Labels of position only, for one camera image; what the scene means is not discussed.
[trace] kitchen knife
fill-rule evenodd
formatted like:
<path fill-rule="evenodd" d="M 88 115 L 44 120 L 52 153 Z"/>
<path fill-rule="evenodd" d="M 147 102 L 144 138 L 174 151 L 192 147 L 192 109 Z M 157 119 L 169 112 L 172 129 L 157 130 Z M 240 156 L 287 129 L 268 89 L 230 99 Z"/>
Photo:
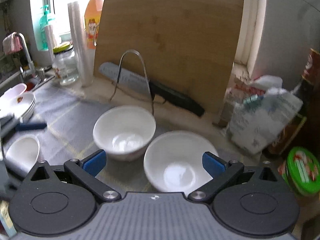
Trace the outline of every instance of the kitchen knife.
<path fill-rule="evenodd" d="M 118 70 L 119 66 L 112 62 L 102 63 L 99 67 L 99 72 L 113 81 L 116 81 Z M 149 95 L 146 79 L 125 68 L 121 68 L 119 84 L 140 94 Z M 204 114 L 204 109 L 190 97 L 166 87 L 159 82 L 149 80 L 149 86 L 153 99 L 155 95 L 159 95 L 171 104 L 189 110 L 197 116 L 202 116 Z"/>

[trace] faucet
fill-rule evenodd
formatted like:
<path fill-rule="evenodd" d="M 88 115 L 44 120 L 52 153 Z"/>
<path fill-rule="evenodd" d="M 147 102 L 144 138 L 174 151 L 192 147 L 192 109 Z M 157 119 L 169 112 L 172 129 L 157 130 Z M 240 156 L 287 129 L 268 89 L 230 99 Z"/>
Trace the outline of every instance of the faucet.
<path fill-rule="evenodd" d="M 22 70 L 22 76 L 23 78 L 26 78 L 29 75 L 32 75 L 33 77 L 36 77 L 36 69 L 35 69 L 35 64 L 33 63 L 33 61 L 31 60 L 28 48 L 27 48 L 27 44 L 26 44 L 26 40 L 24 39 L 24 36 L 22 35 L 22 33 L 16 33 L 14 36 L 18 36 L 20 38 L 24 53 L 26 55 L 27 61 L 28 61 L 28 66 L 29 66 L 29 70 L 27 71 L 23 71 L 21 68 L 20 70 Z"/>

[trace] wooden cutting board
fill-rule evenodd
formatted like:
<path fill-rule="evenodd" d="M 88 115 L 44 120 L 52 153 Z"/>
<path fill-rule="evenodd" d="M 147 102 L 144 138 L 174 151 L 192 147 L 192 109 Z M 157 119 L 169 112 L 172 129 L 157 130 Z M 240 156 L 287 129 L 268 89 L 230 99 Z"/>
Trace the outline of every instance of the wooden cutting board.
<path fill-rule="evenodd" d="M 239 38 L 243 0 L 104 0 L 94 63 L 142 55 L 149 79 L 218 113 Z M 143 75 L 137 56 L 123 67 Z"/>

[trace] knife handle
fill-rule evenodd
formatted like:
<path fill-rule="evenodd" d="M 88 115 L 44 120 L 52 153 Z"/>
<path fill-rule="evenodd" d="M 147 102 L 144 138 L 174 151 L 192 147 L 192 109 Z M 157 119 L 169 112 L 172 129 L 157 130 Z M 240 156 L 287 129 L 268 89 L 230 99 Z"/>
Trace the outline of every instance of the knife handle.
<path fill-rule="evenodd" d="M 202 116 L 204 114 L 204 109 L 190 97 L 158 82 L 149 81 L 149 86 L 152 97 L 154 97 L 154 95 L 159 95 L 171 104 L 189 110 L 197 116 Z"/>
<path fill-rule="evenodd" d="M 27 122 L 18 123 L 16 131 L 30 131 L 30 130 L 41 130 L 47 127 L 45 122 Z"/>

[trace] white plate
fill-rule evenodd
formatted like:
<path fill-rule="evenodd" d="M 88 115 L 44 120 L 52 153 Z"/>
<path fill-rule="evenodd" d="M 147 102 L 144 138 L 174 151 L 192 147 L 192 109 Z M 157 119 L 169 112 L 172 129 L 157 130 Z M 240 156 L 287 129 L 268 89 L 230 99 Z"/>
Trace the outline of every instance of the white plate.
<path fill-rule="evenodd" d="M 34 135 L 25 135 L 10 146 L 5 158 L 10 168 L 24 178 L 38 160 L 39 150 L 38 138 Z"/>
<path fill-rule="evenodd" d="M 143 167 L 150 183 L 162 192 L 184 192 L 186 196 L 212 177 L 202 167 L 202 155 L 216 149 L 192 132 L 172 131 L 157 137 L 147 148 Z"/>
<path fill-rule="evenodd" d="M 110 157 L 132 161 L 144 153 L 155 131 L 156 121 L 146 109 L 120 106 L 100 116 L 93 128 L 93 139 Z"/>
<path fill-rule="evenodd" d="M 28 111 L 26 111 L 22 117 L 23 117 L 23 122 L 27 122 L 31 116 L 33 115 L 33 112 L 35 111 L 35 105 L 36 105 L 36 101 L 33 102 L 33 104 L 31 105 L 31 107 L 28 109 Z"/>
<path fill-rule="evenodd" d="M 35 95 L 32 92 L 25 92 L 11 99 L 4 109 L 0 111 L 0 117 L 14 114 L 15 118 L 20 118 L 35 103 Z"/>

